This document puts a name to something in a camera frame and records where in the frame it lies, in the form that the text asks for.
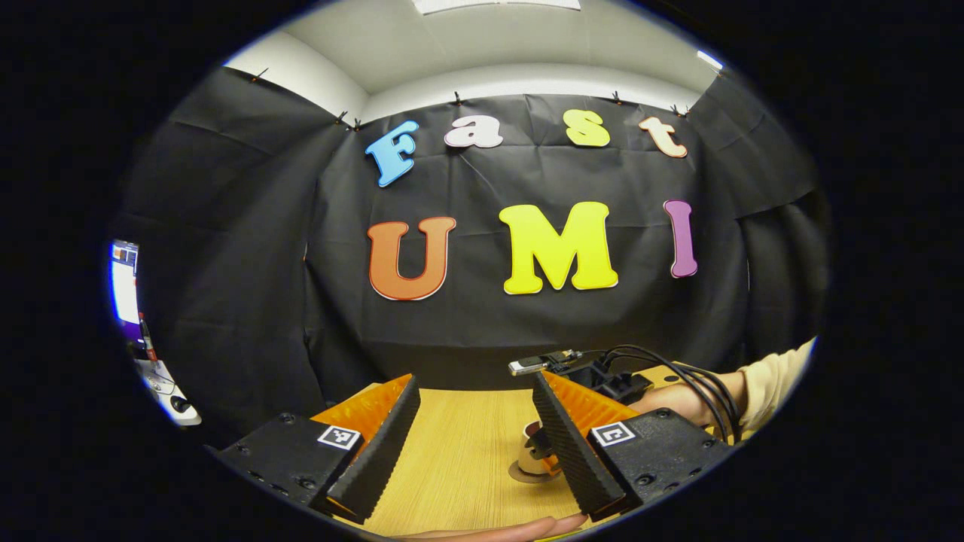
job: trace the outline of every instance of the hand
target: hand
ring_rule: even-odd
[[[746,410],[746,378],[742,372],[730,372],[716,376],[720,379],[736,402],[736,407],[742,416]],[[709,398],[713,398],[710,389],[704,384],[703,379],[696,379],[703,392]],[[723,406],[716,402],[717,408],[723,412]],[[709,425],[716,423],[710,408],[703,402],[703,399],[689,387],[688,384],[674,384],[665,388],[657,388],[643,394],[643,398],[629,406],[639,414],[646,414],[657,408],[668,408],[680,416],[690,420],[695,425]]]
[[[433,540],[436,542],[529,542],[558,536],[576,530],[588,516],[573,514],[561,520],[542,518],[529,523],[503,528],[476,530],[428,530],[419,534],[393,536],[396,540]]]

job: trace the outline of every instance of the blue letter f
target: blue letter f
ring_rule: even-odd
[[[365,149],[365,154],[371,154],[375,157],[375,163],[378,164],[378,169],[382,172],[382,176],[378,179],[378,185],[382,188],[408,172],[415,164],[415,161],[411,158],[402,158],[401,153],[412,154],[415,152],[415,140],[408,134],[416,130],[418,130],[417,122],[402,122],[397,128]]]

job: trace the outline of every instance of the ceiling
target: ceiling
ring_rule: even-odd
[[[697,47],[654,15],[616,0],[581,11],[493,4],[422,15],[412,0],[340,0],[283,27],[370,95],[484,66],[556,63],[614,68],[701,94],[714,73]]]

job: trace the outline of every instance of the letter m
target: letter m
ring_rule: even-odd
[[[610,288],[619,276],[609,263],[605,240],[605,217],[609,207],[598,202],[580,202],[569,211],[562,234],[535,205],[514,205],[502,209],[498,219],[509,225],[512,242],[512,277],[505,282],[509,294],[537,293],[542,279],[535,276],[539,260],[546,278],[561,289],[577,257],[573,286],[577,289]]]

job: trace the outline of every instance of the red object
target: red object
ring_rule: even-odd
[[[154,352],[154,344],[150,341],[150,332],[147,330],[147,322],[144,321],[144,313],[137,313],[138,319],[141,320],[141,335],[144,336],[144,346],[147,351],[147,358],[151,360],[152,363],[157,363],[157,353]]]

